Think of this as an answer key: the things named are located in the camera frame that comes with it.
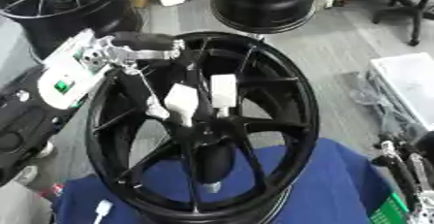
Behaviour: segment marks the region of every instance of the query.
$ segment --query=black alloy wheel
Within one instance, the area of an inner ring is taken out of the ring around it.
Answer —
[[[314,92],[293,61],[257,40],[219,32],[177,38],[194,52],[205,88],[212,75],[236,74],[238,107],[229,117],[194,120],[189,139],[179,136],[181,127],[160,121],[168,140],[138,163],[129,164],[135,135],[151,118],[132,104],[112,78],[101,85],[91,103],[86,130],[89,159],[110,191],[155,223],[269,223],[287,202],[289,188],[307,164],[318,139],[320,120]],[[143,70],[159,98],[164,99],[171,86],[170,69]],[[268,117],[252,117],[242,108],[246,101]],[[269,173],[264,171],[250,139],[260,132],[278,132],[285,147],[280,162]],[[210,133],[211,138],[203,133]],[[242,154],[251,168],[253,187],[228,199],[205,202],[199,192],[198,165],[202,161],[197,159],[197,153],[217,144]],[[179,161],[184,169],[189,201],[169,199],[142,182],[144,172],[167,160]]]
[[[0,15],[22,26],[40,59],[85,28],[104,36],[142,26],[129,0],[0,0]]]

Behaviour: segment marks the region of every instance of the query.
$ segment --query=wheel lip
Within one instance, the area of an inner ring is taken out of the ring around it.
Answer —
[[[236,29],[241,32],[255,33],[255,34],[278,34],[278,33],[283,33],[283,32],[296,29],[306,24],[307,21],[309,21],[314,16],[316,12],[316,7],[314,4],[312,4],[312,6],[310,7],[310,11],[306,14],[306,16],[299,18],[298,20],[291,21],[283,25],[278,25],[278,26],[276,25],[276,26],[269,26],[269,27],[246,26],[229,20],[223,15],[221,15],[220,12],[217,10],[215,0],[211,0],[211,12],[220,22],[229,26],[230,28]]]
[[[44,18],[52,18],[52,17],[60,17],[60,16],[65,16],[65,15],[73,15],[79,12],[89,12],[92,9],[98,8],[99,6],[101,6],[102,4],[104,4],[105,1],[110,1],[110,0],[95,0],[94,2],[88,3],[84,6],[81,6],[79,8],[75,8],[66,12],[62,12],[62,13],[58,13],[58,14],[53,14],[53,15],[45,15],[45,16],[18,16],[18,15],[14,15],[11,14],[9,12],[5,12],[3,8],[0,8],[0,16],[4,16],[4,17],[8,17],[11,19],[15,19],[17,21],[23,21],[23,20],[36,20],[36,19],[44,19]]]
[[[297,73],[300,78],[303,79],[304,85],[304,95],[307,98],[307,102],[310,103],[310,110],[312,119],[310,120],[312,124],[312,131],[309,133],[309,136],[307,136],[304,139],[304,142],[307,143],[307,145],[300,151],[300,153],[296,154],[294,156],[294,160],[297,163],[297,166],[294,166],[293,171],[290,174],[285,175],[283,177],[282,182],[290,182],[289,185],[292,185],[295,180],[298,178],[300,173],[303,171],[305,166],[307,165],[307,162],[310,158],[311,153],[313,152],[313,149],[315,147],[316,141],[319,136],[319,126],[320,126],[320,117],[319,117],[319,107],[318,103],[316,101],[315,93],[308,81],[308,79],[302,74],[300,69],[293,63],[291,59],[289,59],[285,54],[277,50],[276,48],[273,48],[270,45],[264,44],[260,41],[240,36],[236,34],[230,34],[230,33],[224,33],[224,32],[193,32],[193,33],[187,33],[177,36],[178,39],[186,39],[189,36],[195,36],[196,39],[203,36],[204,38],[211,38],[212,37],[228,37],[238,40],[244,40],[247,41],[250,44],[253,44],[258,47],[262,47],[267,52],[272,53],[276,58],[283,58],[285,59],[286,63],[289,63],[292,67],[292,72]],[[98,89],[97,93],[95,94],[96,97],[92,100],[90,110],[99,110],[101,111],[102,105],[100,104],[101,101],[104,101],[107,97],[107,94],[102,95],[103,92],[105,92],[111,84],[110,80],[106,80],[101,87]],[[96,157],[99,157],[99,159],[102,158],[101,151],[99,154],[96,154],[95,149],[99,150],[98,146],[96,145],[97,141],[95,140],[95,137],[92,134],[92,130],[90,128],[89,122],[92,121],[92,117],[95,116],[89,114],[86,124],[86,147],[87,147],[87,154],[89,157],[89,160],[93,167],[95,168],[95,171],[97,175],[102,179],[103,183],[106,185],[108,189],[110,189],[112,192],[115,192],[116,194],[122,196],[122,195],[130,195],[129,192],[125,192],[122,188],[119,188],[117,186],[114,186],[109,179],[107,178],[107,175],[103,173],[104,169],[102,168],[102,163],[98,162],[98,159],[95,159]],[[151,203],[148,203],[144,201],[143,199],[140,199],[133,194],[131,196],[122,197],[121,199],[125,201],[127,204],[133,206],[134,208],[143,211],[144,213],[149,213],[154,216],[164,216],[166,218],[171,217],[170,220],[173,220],[175,223],[182,223],[188,222],[188,221],[209,221],[210,219],[225,219],[225,218],[231,218],[237,214],[243,214],[248,213],[252,211],[253,208],[258,208],[260,205],[262,205],[265,202],[272,201],[276,196],[281,194],[283,192],[282,188],[287,188],[289,185],[278,185],[274,188],[273,191],[270,191],[268,194],[262,194],[261,196],[255,198],[252,201],[249,201],[247,203],[244,203],[243,205],[237,206],[236,208],[232,209],[223,209],[223,210],[216,210],[212,212],[201,212],[197,214],[192,214],[191,212],[185,212],[182,210],[174,210],[174,209],[167,209],[162,208],[160,206],[153,205]]]

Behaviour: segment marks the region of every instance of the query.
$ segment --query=office chair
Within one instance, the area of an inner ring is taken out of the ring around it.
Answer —
[[[412,33],[412,39],[409,43],[410,46],[415,47],[419,44],[420,26],[424,18],[434,19],[434,13],[427,11],[427,3],[429,0],[420,0],[418,3],[414,3],[411,0],[390,0],[390,8],[380,10],[374,14],[373,22],[380,23],[381,19],[387,15],[405,15],[410,16],[413,19],[414,29]]]

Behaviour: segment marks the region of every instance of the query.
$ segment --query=blue fabric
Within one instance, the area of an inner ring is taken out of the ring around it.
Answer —
[[[271,172],[284,154],[282,146],[257,149],[265,171]],[[237,195],[252,186],[252,173],[244,158],[237,154],[235,169],[223,181],[217,194],[201,195],[205,201],[217,201]],[[178,162],[165,161],[146,172],[143,183],[153,191],[174,200],[187,200],[185,175]],[[365,224],[368,216],[391,193],[369,161],[331,140],[318,141],[305,171],[293,186],[290,199],[274,223]],[[68,181],[62,196],[54,203],[58,224],[92,223],[98,203],[107,199],[114,209],[105,224],[140,223],[139,216],[108,192],[95,176]]]

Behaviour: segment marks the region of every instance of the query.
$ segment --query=gray carpet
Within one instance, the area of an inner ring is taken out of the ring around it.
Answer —
[[[434,21],[423,24],[422,42],[408,47],[410,21],[406,18],[385,20],[374,25],[374,10],[386,0],[354,0],[346,7],[319,10],[304,26],[267,41],[286,53],[306,74],[315,88],[321,107],[322,137],[334,139],[348,147],[373,156],[378,120],[370,110],[356,105],[349,97],[354,74],[363,70],[372,58],[427,51],[434,56]],[[220,24],[210,13],[208,0],[194,0],[180,6],[151,6],[142,11],[147,25],[144,31],[179,34],[198,30],[235,32]],[[19,26],[0,17],[0,84],[12,79],[34,62]],[[43,189],[53,182],[85,176],[92,172],[83,144],[86,106],[71,123],[53,138],[57,154],[38,161],[42,173],[31,186]],[[161,137],[143,140],[141,149],[149,149]],[[260,145],[273,144],[266,138]]]

